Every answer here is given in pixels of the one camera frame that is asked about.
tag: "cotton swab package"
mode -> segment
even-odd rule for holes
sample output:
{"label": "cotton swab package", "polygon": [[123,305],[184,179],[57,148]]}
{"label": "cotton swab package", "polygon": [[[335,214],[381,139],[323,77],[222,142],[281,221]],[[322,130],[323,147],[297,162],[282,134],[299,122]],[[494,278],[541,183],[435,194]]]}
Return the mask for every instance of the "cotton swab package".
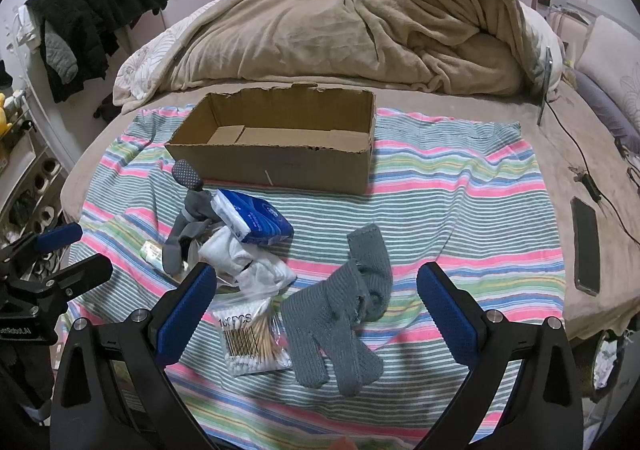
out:
{"label": "cotton swab package", "polygon": [[211,207],[241,243],[272,245],[293,235],[293,226],[268,201],[218,189]]}
{"label": "cotton swab package", "polygon": [[226,368],[232,376],[288,369],[284,330],[271,306],[271,297],[213,302],[214,316]]}

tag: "yellow plush toy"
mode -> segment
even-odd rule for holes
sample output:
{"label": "yellow plush toy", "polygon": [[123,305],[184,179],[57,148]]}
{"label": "yellow plush toy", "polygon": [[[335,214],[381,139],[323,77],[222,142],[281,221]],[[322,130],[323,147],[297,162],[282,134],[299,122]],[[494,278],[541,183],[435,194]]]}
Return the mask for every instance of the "yellow plush toy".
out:
{"label": "yellow plush toy", "polygon": [[6,122],[6,115],[4,114],[4,94],[0,93],[0,136],[10,128],[11,124]]}

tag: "white pillow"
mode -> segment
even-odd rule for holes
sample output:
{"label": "white pillow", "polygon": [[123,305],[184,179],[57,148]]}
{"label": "white pillow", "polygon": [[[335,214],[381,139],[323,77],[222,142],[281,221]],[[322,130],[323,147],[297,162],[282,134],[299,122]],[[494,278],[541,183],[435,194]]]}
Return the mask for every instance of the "white pillow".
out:
{"label": "white pillow", "polygon": [[593,80],[640,131],[640,40],[600,16],[575,69]]}
{"label": "white pillow", "polygon": [[545,18],[541,16],[533,8],[528,7],[522,1],[520,1],[522,7],[522,13],[524,13],[524,20],[527,23],[527,28],[531,29],[530,36],[536,41],[534,47],[539,55],[539,63],[543,64],[546,57],[546,47],[551,48],[551,59],[554,64],[551,68],[551,77],[549,78],[549,91],[548,97],[550,100],[552,91],[556,90],[558,84],[560,84],[560,77],[562,76],[562,50],[560,49],[560,39],[556,33],[551,29],[549,23],[545,21]]}

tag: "gray pillow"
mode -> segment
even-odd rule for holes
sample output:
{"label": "gray pillow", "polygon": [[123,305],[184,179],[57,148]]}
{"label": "gray pillow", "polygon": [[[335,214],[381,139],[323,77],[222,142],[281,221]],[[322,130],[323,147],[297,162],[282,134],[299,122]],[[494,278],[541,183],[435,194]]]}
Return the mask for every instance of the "gray pillow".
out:
{"label": "gray pillow", "polygon": [[578,95],[589,104],[614,138],[620,138],[627,149],[640,154],[640,133],[626,119],[615,102],[591,78],[580,71],[574,72]]}

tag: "headboard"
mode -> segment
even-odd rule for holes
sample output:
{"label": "headboard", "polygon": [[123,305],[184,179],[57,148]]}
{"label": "headboard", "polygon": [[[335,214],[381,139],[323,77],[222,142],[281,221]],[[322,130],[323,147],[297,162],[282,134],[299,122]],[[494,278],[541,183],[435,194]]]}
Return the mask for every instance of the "headboard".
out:
{"label": "headboard", "polygon": [[584,51],[587,32],[597,17],[606,18],[618,23],[640,39],[640,34],[617,18],[579,0],[551,0],[547,22],[560,40],[565,44],[565,61],[571,66]]}

